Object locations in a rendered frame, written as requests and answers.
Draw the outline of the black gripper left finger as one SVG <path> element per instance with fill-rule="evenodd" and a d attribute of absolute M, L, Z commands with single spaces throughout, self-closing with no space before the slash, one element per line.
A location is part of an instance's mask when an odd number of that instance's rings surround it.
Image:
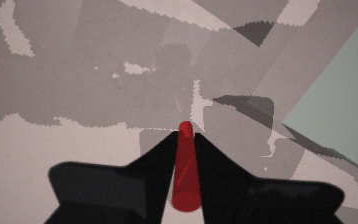
<path fill-rule="evenodd" d="M 162 224 L 176 162 L 178 131 L 124 166 L 66 161 L 48 170 L 56 199 L 130 208 L 136 224 Z"/>

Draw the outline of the red peg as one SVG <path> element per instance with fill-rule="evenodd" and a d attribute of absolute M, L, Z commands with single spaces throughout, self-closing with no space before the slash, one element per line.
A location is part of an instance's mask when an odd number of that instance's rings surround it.
<path fill-rule="evenodd" d="M 202 204 L 192 124 L 179 125 L 172 206 L 180 212 L 197 211 Z"/>

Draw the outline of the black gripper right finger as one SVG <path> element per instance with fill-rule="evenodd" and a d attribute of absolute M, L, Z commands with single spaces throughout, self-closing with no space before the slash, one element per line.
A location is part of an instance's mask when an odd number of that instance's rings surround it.
<path fill-rule="evenodd" d="M 343 190 L 331 183 L 253 176 L 201 133 L 195 133 L 194 144 L 204 224 L 247 224 L 261 206 L 335 213 L 344 201 Z"/>

